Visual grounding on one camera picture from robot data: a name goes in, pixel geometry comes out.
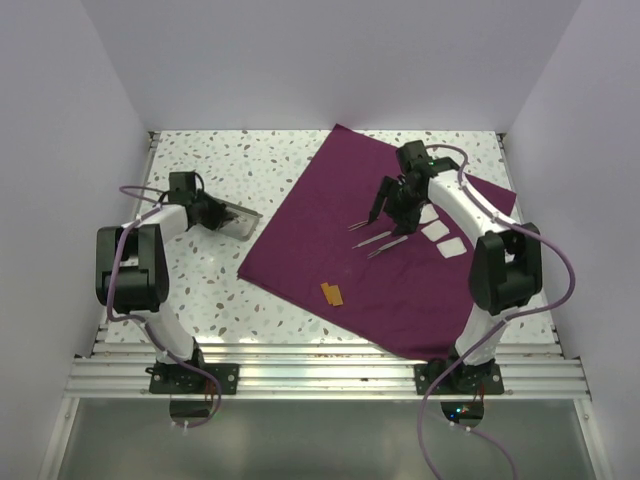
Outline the steel scalpel handle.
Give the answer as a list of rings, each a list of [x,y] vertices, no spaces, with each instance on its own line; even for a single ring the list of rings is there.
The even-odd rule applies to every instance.
[[[375,236],[373,236],[371,238],[368,238],[368,239],[366,239],[364,241],[359,242],[358,244],[354,245],[352,247],[352,249],[357,249],[357,248],[361,248],[361,247],[364,247],[366,245],[372,244],[372,243],[374,243],[376,241],[379,241],[381,239],[384,239],[384,238],[390,236],[391,233],[392,233],[391,231],[382,232],[382,233],[380,233],[378,235],[375,235]]]

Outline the steel tweezers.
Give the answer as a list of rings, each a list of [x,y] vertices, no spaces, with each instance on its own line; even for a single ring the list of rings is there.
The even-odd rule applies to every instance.
[[[357,230],[359,228],[365,227],[369,225],[369,222],[367,220],[361,221],[361,222],[357,222],[351,226],[348,227],[348,231],[354,231]]]
[[[394,248],[394,247],[396,247],[396,246],[398,246],[398,245],[402,244],[403,242],[405,242],[405,241],[406,241],[406,240],[408,240],[408,239],[409,239],[409,237],[408,237],[408,236],[406,236],[406,235],[405,235],[405,236],[398,237],[397,239],[395,239],[395,240],[393,240],[393,241],[391,241],[391,242],[388,242],[388,243],[386,243],[386,244],[384,244],[384,245],[380,246],[379,248],[377,248],[377,249],[376,249],[376,250],[374,250],[373,252],[369,253],[369,254],[367,255],[367,259],[374,258],[374,257],[376,257],[376,256],[380,255],[381,253],[383,253],[383,252],[385,252],[385,251],[387,251],[387,250],[390,250],[391,248]]]

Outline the white gauze pad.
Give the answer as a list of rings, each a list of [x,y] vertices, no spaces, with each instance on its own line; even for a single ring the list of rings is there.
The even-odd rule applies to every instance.
[[[436,246],[442,257],[445,259],[461,256],[467,252],[465,244],[460,237],[439,242]]]
[[[441,238],[447,236],[450,233],[450,230],[442,221],[436,220],[426,225],[421,230],[421,233],[430,241],[437,242]]]
[[[439,218],[437,211],[435,210],[432,204],[427,204],[422,207],[419,223],[420,224],[428,224]]]

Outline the orange bandage strip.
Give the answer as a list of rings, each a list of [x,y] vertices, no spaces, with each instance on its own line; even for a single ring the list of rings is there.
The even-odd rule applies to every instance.
[[[332,292],[333,292],[332,286],[329,283],[324,282],[324,283],[322,283],[320,285],[320,287],[321,287],[321,290],[322,290],[322,292],[323,292],[323,294],[325,296],[325,299],[326,299],[327,303],[329,305],[334,305],[334,303],[333,303],[333,294],[332,294]]]
[[[333,290],[332,294],[333,294],[333,303],[334,303],[334,305],[331,305],[331,306],[334,306],[334,307],[342,306],[344,304],[344,301],[343,301],[343,297],[342,297],[339,286],[338,285],[331,285],[331,286]]]

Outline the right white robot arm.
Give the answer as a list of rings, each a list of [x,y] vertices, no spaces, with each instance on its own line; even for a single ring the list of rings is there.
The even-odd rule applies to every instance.
[[[451,158],[427,153],[398,154],[401,175],[384,177],[367,222],[385,213],[395,224],[394,240],[374,251],[379,254],[407,240],[418,229],[422,208],[431,204],[444,211],[473,247],[468,288],[473,306],[453,351],[457,361],[445,369],[451,389],[468,392],[481,380],[479,367],[495,359],[506,316],[526,306],[542,288],[539,233],[526,224],[521,233],[468,181]]]

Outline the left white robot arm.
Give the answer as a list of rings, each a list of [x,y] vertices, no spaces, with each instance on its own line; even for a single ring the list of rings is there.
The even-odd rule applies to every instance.
[[[196,172],[174,172],[169,187],[146,213],[96,234],[95,291],[111,322],[138,325],[157,352],[175,365],[172,379],[185,392],[208,379],[197,341],[169,307],[170,276],[165,245],[194,226],[216,231],[233,219],[226,204],[206,193]]]

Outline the metal instrument tray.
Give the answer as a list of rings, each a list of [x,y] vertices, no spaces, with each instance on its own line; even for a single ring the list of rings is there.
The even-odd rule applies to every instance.
[[[225,205],[225,207],[236,211],[239,214],[239,218],[227,225],[221,225],[217,231],[224,236],[238,240],[248,241],[255,232],[258,223],[262,219],[263,215],[255,210],[248,209],[241,205],[230,203],[226,200],[215,198],[219,203]]]

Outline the purple cloth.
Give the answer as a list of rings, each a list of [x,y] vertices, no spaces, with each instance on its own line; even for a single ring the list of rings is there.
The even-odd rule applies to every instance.
[[[400,169],[394,146],[335,126],[258,236],[239,278],[397,356],[446,356],[462,333],[473,301],[468,276],[473,247],[446,214],[450,237],[464,255],[445,259],[421,232],[367,259],[361,241],[393,228],[386,216],[348,231],[365,219],[384,176]],[[320,285],[338,285],[344,304],[327,303]]]

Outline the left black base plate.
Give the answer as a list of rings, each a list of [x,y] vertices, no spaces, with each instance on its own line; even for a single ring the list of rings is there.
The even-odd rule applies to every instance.
[[[235,395],[240,378],[240,366],[232,363],[205,363],[201,369],[207,376],[177,364],[156,362],[147,367],[151,394],[212,394]]]

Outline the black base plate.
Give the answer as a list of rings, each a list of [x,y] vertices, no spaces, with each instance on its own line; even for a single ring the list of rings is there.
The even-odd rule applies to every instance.
[[[147,367],[151,394],[212,394],[235,395],[240,378],[240,366],[232,363],[205,363],[201,369],[207,376],[177,364],[156,362]]]
[[[441,359],[413,366],[414,383],[418,395],[424,395],[436,379],[452,364]],[[433,395],[501,395],[505,392],[500,367],[490,361],[480,366],[462,363],[441,380]]]

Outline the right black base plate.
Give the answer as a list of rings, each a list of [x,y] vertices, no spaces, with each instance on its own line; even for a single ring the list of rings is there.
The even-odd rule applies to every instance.
[[[414,383],[418,395],[424,395],[436,379],[452,364],[441,359],[413,366]],[[500,367],[490,361],[480,366],[462,363],[441,380],[433,395],[501,395],[505,392]]]

